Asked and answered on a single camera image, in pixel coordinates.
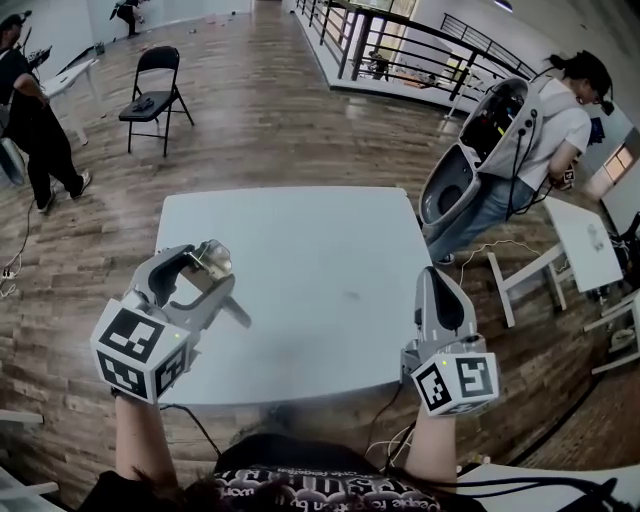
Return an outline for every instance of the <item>ceiling light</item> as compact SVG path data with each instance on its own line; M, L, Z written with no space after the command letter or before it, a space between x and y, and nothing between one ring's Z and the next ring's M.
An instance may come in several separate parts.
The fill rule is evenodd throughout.
M502 7L505 11L513 12L513 6L507 0L493 0L498 7Z

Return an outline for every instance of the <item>hair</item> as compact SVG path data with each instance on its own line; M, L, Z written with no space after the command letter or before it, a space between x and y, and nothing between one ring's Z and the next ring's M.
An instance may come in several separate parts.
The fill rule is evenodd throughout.
M583 51L572 59L563 59L559 55L552 55L548 60L554 68L564 71L565 78L589 80L591 87L600 94L603 100L611 89L611 76L607 68L592 53Z
M0 23L0 37L7 30L11 30L16 25L21 27L22 23L23 23L22 17L19 14L12 14L8 18L5 18L5 20L2 23Z

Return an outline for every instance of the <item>hand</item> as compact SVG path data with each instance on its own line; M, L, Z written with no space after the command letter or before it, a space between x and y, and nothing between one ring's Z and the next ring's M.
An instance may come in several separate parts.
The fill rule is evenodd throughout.
M49 97L42 93L39 97L38 100L40 101L40 103L42 103L42 108L45 109L49 106Z

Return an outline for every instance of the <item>person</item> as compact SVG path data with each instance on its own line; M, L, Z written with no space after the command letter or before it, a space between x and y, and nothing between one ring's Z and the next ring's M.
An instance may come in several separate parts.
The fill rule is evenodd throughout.
M27 166L36 205L49 212L55 191L49 175L78 199L91 181L88 172L78 175L71 159L71 145L49 99L31 73L25 57L14 49L22 33L23 19L14 14L0 23L0 104L9 109L3 136L29 155Z
M209 477L182 490L158 406L113 394L115 471L100 475L79 512L484 510L451 487L448 497L418 488L423 480L456 481L456 420L431 418L424 407L404 469L398 470L409 481L383 476L347 447L271 432L240 440L218 457Z
M544 122L538 144L515 178L512 211L526 208L548 175L552 183L564 183L564 173L573 160L586 151L591 136L591 118L582 106L601 104L611 89L607 68L589 52L580 52L568 60L552 55L549 61L553 68L563 70L564 76L544 86L540 92L542 101L571 91L576 96L576 106ZM455 251L468 246L489 228L505 222L511 185L512 180L483 175L480 191L471 204L443 232L428 238L433 261L443 265L453 263Z
M142 18L137 15L136 11L142 1L144 0L123 0L118 2L113 9L114 14L129 25L130 38L140 35L136 32L136 21L142 22Z

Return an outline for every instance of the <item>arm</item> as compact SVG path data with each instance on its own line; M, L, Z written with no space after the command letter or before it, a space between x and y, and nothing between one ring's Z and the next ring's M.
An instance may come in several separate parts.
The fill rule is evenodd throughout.
M20 75L14 82L13 88L25 96L37 98L43 107L49 104L49 99L45 96L44 92L42 92L38 82L28 73Z
M571 163L578 156L580 150L571 142L563 141L549 162L549 174L555 181L564 183L564 173L571 167Z
M430 418L420 406L404 469L422 480L456 482L455 417Z
M116 472L129 480L143 473L161 487L178 485L157 405L116 398Z

